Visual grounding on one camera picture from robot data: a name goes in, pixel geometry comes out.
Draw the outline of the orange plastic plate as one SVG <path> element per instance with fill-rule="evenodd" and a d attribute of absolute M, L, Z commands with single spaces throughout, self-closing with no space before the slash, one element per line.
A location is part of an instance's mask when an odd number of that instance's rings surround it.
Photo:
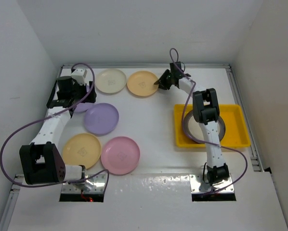
<path fill-rule="evenodd" d="M 135 96 L 149 97 L 158 89 L 158 85 L 155 85 L 156 81 L 158 77 L 152 72 L 137 71 L 130 75 L 127 88 Z"/>
<path fill-rule="evenodd" d="M 63 147 L 63 161 L 66 165 L 93 167 L 99 160 L 102 146 L 98 138 L 81 133 L 69 139 Z"/>

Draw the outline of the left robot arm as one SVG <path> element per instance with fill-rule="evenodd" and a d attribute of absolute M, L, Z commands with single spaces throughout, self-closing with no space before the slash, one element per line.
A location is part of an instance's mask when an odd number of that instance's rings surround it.
<path fill-rule="evenodd" d="M 59 77 L 47 101 L 46 120 L 38 135 L 19 150 L 27 185 L 82 183 L 85 166 L 67 164 L 57 148 L 60 137 L 75 108 L 80 103 L 94 103 L 96 92 L 93 81 L 84 83 L 71 76 Z"/>

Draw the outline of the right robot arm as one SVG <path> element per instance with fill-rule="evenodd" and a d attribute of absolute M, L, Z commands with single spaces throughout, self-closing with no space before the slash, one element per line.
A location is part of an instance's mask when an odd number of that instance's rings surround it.
<path fill-rule="evenodd" d="M 176 86 L 192 98 L 193 118 L 199 124 L 204 138 L 204 140 L 197 140 L 197 142 L 204 143 L 206 146 L 207 181 L 212 186 L 227 180 L 229 169 L 223 158 L 219 139 L 218 119 L 220 109 L 216 90 L 214 88 L 207 89 L 196 84 L 189 74 L 182 71 L 180 62 L 170 63 L 170 69 L 167 69 L 155 84 L 163 90 L 169 90 L 172 86 Z"/>

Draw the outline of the yellow plastic bin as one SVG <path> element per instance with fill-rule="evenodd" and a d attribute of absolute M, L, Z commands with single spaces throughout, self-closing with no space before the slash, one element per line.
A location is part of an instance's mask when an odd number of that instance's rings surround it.
<path fill-rule="evenodd" d="M 204 144 L 194 142 L 183 132 L 183 108 L 183 104 L 176 104 L 173 109 L 176 145 L 180 148 L 204 148 Z M 223 128 L 218 128 L 221 145 L 231 148 L 249 147 L 250 139 L 241 107 L 237 104 L 222 104 L 220 116 L 225 123 Z"/>

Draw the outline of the far purple plastic plate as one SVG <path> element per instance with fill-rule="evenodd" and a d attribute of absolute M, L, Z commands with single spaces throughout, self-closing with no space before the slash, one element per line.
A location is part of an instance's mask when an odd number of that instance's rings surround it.
<path fill-rule="evenodd" d="M 76 102 L 80 101 L 86 94 L 88 94 L 90 92 L 87 92 L 87 85 L 82 85 L 79 86 L 79 90 L 76 93 Z M 87 111 L 90 107 L 93 106 L 94 103 L 89 103 L 87 102 L 87 97 L 78 104 L 75 112 L 79 113 L 79 112 L 85 112 Z"/>

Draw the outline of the purple plastic plate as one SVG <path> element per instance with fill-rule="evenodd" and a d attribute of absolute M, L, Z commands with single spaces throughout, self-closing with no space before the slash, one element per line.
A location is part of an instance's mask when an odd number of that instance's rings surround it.
<path fill-rule="evenodd" d="M 98 103 L 88 109 L 84 116 L 84 127 L 94 135 L 103 136 L 112 132 L 119 121 L 119 112 L 109 103 Z"/>
<path fill-rule="evenodd" d="M 79 86 L 79 90 L 76 93 L 76 102 L 80 101 L 86 94 L 88 94 L 90 92 L 87 92 L 87 85 L 82 85 Z M 79 112 L 85 112 L 87 111 L 90 107 L 93 106 L 94 103 L 89 103 L 87 102 L 87 97 L 78 104 L 75 112 L 79 113 Z"/>

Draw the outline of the near purple plastic plate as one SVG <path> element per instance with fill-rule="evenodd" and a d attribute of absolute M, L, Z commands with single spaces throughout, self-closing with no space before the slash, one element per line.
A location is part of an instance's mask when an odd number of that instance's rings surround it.
<path fill-rule="evenodd" d="M 103 136 L 112 132 L 119 121 L 119 112 L 109 103 L 98 103 L 88 109 L 84 116 L 84 127 L 94 135 Z"/>

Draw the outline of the cream plastic plate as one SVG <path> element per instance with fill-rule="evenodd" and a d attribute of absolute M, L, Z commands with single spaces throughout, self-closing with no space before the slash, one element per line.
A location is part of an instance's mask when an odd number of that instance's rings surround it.
<path fill-rule="evenodd" d="M 96 88 L 105 94 L 120 92 L 127 84 L 124 72 L 118 69 L 106 69 L 100 72 L 95 80 Z"/>

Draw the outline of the pink plastic plate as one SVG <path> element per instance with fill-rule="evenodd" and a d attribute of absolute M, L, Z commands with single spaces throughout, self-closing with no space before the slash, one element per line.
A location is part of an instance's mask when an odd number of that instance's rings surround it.
<path fill-rule="evenodd" d="M 103 146 L 101 163 L 111 174 L 126 175 L 136 169 L 140 156 L 140 148 L 133 139 L 119 136 Z"/>

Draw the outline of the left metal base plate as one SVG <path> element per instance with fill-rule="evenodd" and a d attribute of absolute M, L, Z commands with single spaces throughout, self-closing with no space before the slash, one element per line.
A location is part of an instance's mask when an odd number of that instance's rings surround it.
<path fill-rule="evenodd" d="M 100 174 L 81 183 L 64 183 L 61 188 L 61 194 L 102 194 L 107 180 L 106 174 Z"/>

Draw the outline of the metal base plate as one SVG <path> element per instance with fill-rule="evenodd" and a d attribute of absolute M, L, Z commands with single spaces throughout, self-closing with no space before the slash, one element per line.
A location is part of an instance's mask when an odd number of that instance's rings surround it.
<path fill-rule="evenodd" d="M 189 175 L 189 179 L 192 194 L 202 194 L 209 192 L 217 192 L 223 194 L 235 193 L 231 176 L 227 180 L 222 180 L 213 184 L 212 186 L 210 186 L 207 182 L 206 176 L 204 177 L 205 181 L 203 180 L 202 175 Z"/>
<path fill-rule="evenodd" d="M 107 180 L 106 174 L 100 174 L 81 183 L 64 183 L 61 188 L 61 194 L 102 194 Z"/>

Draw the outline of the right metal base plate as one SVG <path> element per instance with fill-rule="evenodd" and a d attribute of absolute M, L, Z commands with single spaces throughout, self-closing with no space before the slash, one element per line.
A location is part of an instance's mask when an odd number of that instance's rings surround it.
<path fill-rule="evenodd" d="M 212 186 L 210 186 L 207 182 L 206 176 L 204 177 L 205 181 L 203 180 L 202 175 L 189 175 L 189 179 L 192 194 L 202 194 L 209 192 L 217 192 L 223 194 L 235 193 L 231 176 L 227 180 L 222 180 L 213 184 Z"/>

